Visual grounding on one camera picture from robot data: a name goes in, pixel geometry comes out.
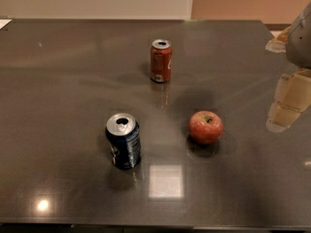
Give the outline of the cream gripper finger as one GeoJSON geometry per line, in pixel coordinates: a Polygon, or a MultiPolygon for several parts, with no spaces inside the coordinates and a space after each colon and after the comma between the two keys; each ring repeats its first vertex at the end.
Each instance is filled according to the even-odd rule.
{"type": "Polygon", "coordinates": [[[289,31],[290,28],[287,27],[280,32],[276,32],[274,38],[266,44],[265,49],[276,53],[285,52],[289,31]]]}
{"type": "Polygon", "coordinates": [[[266,127],[281,133],[292,126],[311,106],[311,70],[300,69],[291,75],[282,75],[274,94],[266,127]]]}

